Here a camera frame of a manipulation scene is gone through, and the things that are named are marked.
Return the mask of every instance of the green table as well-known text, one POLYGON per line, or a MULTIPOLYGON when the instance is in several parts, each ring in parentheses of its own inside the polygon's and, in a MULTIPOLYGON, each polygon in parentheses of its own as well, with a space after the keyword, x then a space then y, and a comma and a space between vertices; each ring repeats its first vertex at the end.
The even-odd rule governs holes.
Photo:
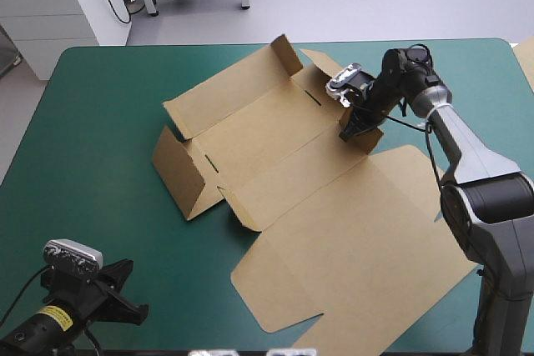
MULTIPOLYGON (((409 44, 298 47, 326 51, 341 65, 358 61, 377 73, 386 49, 409 44)), ((491 148, 534 176, 534 97, 508 44, 426 44, 460 114, 491 148)), ((226 203, 185 222, 150 162, 162 126, 170 123, 161 102, 260 46, 74 48, 62 56, 0 187, 2 310, 43 264, 47 240, 71 238, 101 250, 108 263, 133 259, 123 293, 151 306, 140 328, 95 324, 105 348, 262 349, 290 345, 314 323, 264 333, 229 280, 256 235, 240 226, 226 203)), ((405 143, 424 149, 418 132, 394 123, 384 130, 376 152, 405 143)), ((438 161, 446 166, 441 154, 438 161)), ((390 350, 467 349, 478 288, 475 274, 464 279, 390 350)), ((34 285, 1 333, 35 311, 43 295, 34 285)), ((534 350, 532 326, 525 348, 534 350)))

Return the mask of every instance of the white drawer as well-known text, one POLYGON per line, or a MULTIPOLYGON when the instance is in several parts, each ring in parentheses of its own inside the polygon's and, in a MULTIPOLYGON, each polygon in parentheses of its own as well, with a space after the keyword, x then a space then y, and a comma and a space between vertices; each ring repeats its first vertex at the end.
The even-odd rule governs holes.
POLYGON ((69 16, 0 17, 0 25, 13 41, 94 38, 87 18, 69 16))
POLYGON ((78 0, 0 0, 0 17, 83 14, 78 0))
POLYGON ((37 41, 14 41, 15 46, 28 62, 35 75, 41 80, 50 79, 65 50, 77 46, 98 46, 96 38, 51 39, 37 41))

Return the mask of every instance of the unfolded cardboard box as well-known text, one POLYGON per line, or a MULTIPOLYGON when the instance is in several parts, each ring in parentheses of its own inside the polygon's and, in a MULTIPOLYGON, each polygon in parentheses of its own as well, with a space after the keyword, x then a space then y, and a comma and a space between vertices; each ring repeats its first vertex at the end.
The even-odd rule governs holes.
POLYGON ((165 102, 185 141, 164 128, 154 166, 187 219, 225 199, 262 232, 231 278, 263 329, 323 314, 298 346, 380 354, 474 266, 436 220, 426 156, 370 156, 379 130, 341 141, 341 67, 303 52, 281 36, 165 102))

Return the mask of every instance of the robotic arm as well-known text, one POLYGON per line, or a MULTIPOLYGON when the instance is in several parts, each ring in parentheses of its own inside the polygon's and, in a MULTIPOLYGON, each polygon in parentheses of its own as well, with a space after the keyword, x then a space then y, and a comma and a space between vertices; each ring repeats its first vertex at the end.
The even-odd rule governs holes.
POLYGON ((483 265, 472 348, 466 354, 519 356, 534 289, 534 184, 516 163, 492 152, 452 107, 451 91, 424 45, 390 49, 377 78, 351 64, 326 86, 350 119, 347 141, 410 105, 438 138, 449 168, 441 210, 467 258, 483 265))

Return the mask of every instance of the yellow label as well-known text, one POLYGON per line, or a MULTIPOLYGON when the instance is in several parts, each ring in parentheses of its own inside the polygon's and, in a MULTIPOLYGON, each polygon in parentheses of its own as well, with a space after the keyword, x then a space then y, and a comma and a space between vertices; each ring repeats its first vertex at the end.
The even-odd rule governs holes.
POLYGON ((58 306, 45 306, 37 312, 38 314, 46 314, 47 316, 56 320, 63 331, 67 331, 73 326, 73 320, 62 308, 58 306))

